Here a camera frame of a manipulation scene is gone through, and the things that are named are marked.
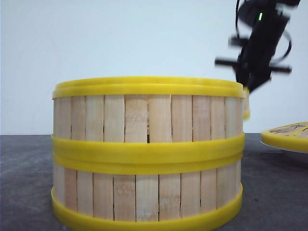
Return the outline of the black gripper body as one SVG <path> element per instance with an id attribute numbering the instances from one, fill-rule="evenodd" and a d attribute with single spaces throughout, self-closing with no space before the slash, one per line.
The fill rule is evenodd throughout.
<path id="1" fill-rule="evenodd" d="M 282 36 L 289 37 L 285 27 L 290 18 L 278 11 L 277 5 L 297 7 L 298 0 L 245 0 L 236 3 L 235 21 L 242 21 L 251 27 L 249 38 L 243 38 L 237 33 L 229 39 L 229 45 L 241 47 L 237 60 L 215 59 L 216 65 L 233 68 L 236 82 L 251 93 L 256 88 L 270 80 L 272 72 L 290 73 L 289 67 L 276 66 L 291 51 L 288 45 L 286 53 L 273 60 L 277 45 Z"/>

